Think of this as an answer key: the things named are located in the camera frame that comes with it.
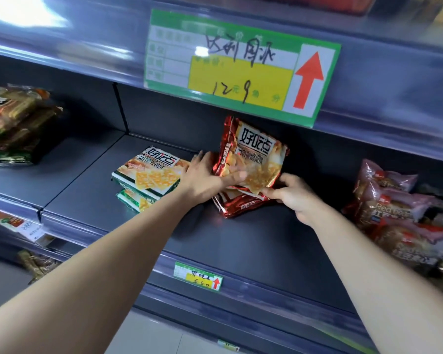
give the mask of forearm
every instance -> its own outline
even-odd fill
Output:
[[[185,196],[164,196],[3,305],[0,353],[103,353],[192,207]]]
[[[341,214],[317,204],[311,225],[382,353],[443,353],[443,294]]]

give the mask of red bean bread package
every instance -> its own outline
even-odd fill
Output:
[[[232,189],[226,189],[213,196],[213,202],[226,219],[242,214],[245,211],[258,208],[269,201],[272,200],[268,198],[262,200]]]
[[[351,217],[354,216],[354,213],[358,210],[361,196],[370,181],[376,181],[380,187],[410,192],[415,186],[417,178],[418,175],[402,175],[395,171],[383,170],[375,162],[363,159],[353,190],[356,199],[346,205],[342,209],[342,213]]]
[[[288,151],[287,146],[277,139],[228,116],[220,144],[220,157],[213,166],[213,172],[223,177],[232,172],[247,171],[246,180],[240,185],[230,186],[230,189],[264,200],[266,196],[260,190],[274,185]]]
[[[443,227],[382,218],[371,239],[406,265],[431,267],[443,257]]]
[[[370,181],[362,193],[355,223],[364,233],[370,234],[384,217],[419,221],[435,201],[433,196],[384,188]]]

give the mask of person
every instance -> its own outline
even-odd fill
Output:
[[[179,186],[0,307],[0,354],[104,353],[183,216],[246,172],[196,155]],[[311,226],[381,353],[443,353],[443,293],[368,240],[297,176],[263,193]]]

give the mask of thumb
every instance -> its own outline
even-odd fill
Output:
[[[220,177],[223,188],[227,186],[233,186],[238,185],[243,180],[245,180],[248,177],[248,172],[246,171],[238,171],[229,175],[226,175],[224,177]]]
[[[270,187],[265,187],[261,190],[263,195],[267,196],[270,199],[282,199],[282,193],[280,189],[271,189]]]

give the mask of white tile floor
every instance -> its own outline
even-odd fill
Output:
[[[31,275],[0,262],[0,305],[26,288]],[[106,354],[227,354],[230,351],[179,327],[132,310]]]

